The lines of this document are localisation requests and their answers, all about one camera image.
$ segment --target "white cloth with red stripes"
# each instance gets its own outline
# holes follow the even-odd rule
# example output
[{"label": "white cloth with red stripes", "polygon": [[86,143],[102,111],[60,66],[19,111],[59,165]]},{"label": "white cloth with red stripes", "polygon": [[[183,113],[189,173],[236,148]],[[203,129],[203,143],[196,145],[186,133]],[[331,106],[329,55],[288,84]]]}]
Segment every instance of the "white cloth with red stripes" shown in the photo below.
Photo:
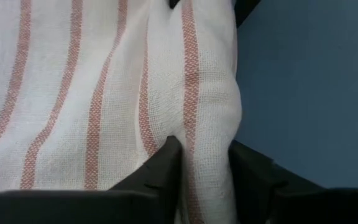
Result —
[{"label": "white cloth with red stripes", "polygon": [[231,0],[0,0],[0,191],[106,190],[175,135],[182,222],[235,223],[236,53]]}]

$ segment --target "black plastic piece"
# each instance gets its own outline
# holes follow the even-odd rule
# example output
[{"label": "black plastic piece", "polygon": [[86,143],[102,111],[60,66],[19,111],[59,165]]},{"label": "black plastic piece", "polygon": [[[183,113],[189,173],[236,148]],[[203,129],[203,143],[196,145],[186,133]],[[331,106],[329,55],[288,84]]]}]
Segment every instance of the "black plastic piece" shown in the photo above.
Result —
[{"label": "black plastic piece", "polygon": [[169,0],[169,7],[173,9],[177,4],[179,0]]},{"label": "black plastic piece", "polygon": [[229,160],[241,223],[358,223],[358,189],[324,189],[237,141]]},{"label": "black plastic piece", "polygon": [[142,167],[107,191],[0,193],[0,223],[173,223],[181,150],[169,137]]},{"label": "black plastic piece", "polygon": [[236,4],[234,5],[237,28],[241,26],[241,24],[254,10],[254,8],[256,7],[256,5],[258,5],[259,2],[260,0],[237,0]]}]

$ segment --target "red stripe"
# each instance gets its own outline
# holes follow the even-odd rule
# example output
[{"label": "red stripe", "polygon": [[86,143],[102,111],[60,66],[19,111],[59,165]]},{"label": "red stripe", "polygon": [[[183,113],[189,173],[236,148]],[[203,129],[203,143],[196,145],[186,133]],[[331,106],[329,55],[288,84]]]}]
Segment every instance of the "red stripe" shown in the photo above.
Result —
[{"label": "red stripe", "polygon": [[188,214],[192,224],[204,223],[201,217],[200,203],[196,194],[194,151],[196,141],[196,116],[198,95],[200,91],[200,75],[198,61],[198,42],[191,0],[183,3],[181,18],[183,23],[183,39],[185,41],[185,99],[183,115],[188,152]]},{"label": "red stripe", "polygon": [[82,0],[72,0],[70,45],[68,48],[67,62],[63,74],[63,79],[60,84],[59,94],[57,96],[55,106],[50,113],[46,127],[44,127],[44,129],[34,139],[30,145],[30,148],[27,150],[27,154],[25,155],[22,180],[20,184],[21,189],[31,189],[34,186],[35,163],[37,161],[37,154],[42,144],[49,137],[50,132],[55,126],[60,110],[62,109],[62,106],[66,100],[67,92],[71,85],[71,80],[73,79],[75,67],[77,64],[78,54],[80,52],[82,8]]},{"label": "red stripe", "polygon": [[140,96],[139,96],[139,126],[140,136],[142,138],[144,149],[149,156],[157,152],[157,144],[154,140],[154,135],[150,127],[149,117],[149,62],[148,62],[148,43],[147,43],[148,25],[146,24],[145,35],[145,49],[143,59],[143,74],[140,82]]},{"label": "red stripe", "polygon": [[98,188],[98,157],[100,140],[100,120],[101,108],[104,91],[104,82],[109,70],[111,57],[116,51],[121,41],[121,37],[126,28],[127,19],[127,0],[120,0],[118,3],[118,25],[117,35],[114,39],[112,49],[104,61],[103,68],[93,92],[91,108],[89,109],[88,135],[86,138],[86,158],[85,158],[85,189],[95,190]]},{"label": "red stripe", "polygon": [[4,107],[0,112],[0,138],[4,134],[7,124],[11,119],[13,109],[19,96],[22,85],[25,64],[29,54],[31,33],[31,0],[21,1],[21,17],[19,28],[19,40],[17,41],[16,58],[12,70],[11,80],[5,99]]}]

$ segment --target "blue surface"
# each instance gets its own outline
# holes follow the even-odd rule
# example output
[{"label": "blue surface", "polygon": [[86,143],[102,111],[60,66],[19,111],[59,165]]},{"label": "blue surface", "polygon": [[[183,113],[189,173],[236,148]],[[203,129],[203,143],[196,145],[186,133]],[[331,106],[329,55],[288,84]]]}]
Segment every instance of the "blue surface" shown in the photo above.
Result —
[{"label": "blue surface", "polygon": [[236,139],[323,187],[358,187],[358,1],[262,0],[238,41]]}]

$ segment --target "towel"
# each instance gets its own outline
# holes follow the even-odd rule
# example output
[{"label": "towel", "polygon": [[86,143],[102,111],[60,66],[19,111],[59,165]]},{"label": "towel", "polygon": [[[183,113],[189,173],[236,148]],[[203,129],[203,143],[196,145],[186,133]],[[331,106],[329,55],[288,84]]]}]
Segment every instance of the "towel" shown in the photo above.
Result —
[{"label": "towel", "polygon": [[231,0],[0,0],[0,191],[106,190],[176,136],[180,223],[235,223]]}]

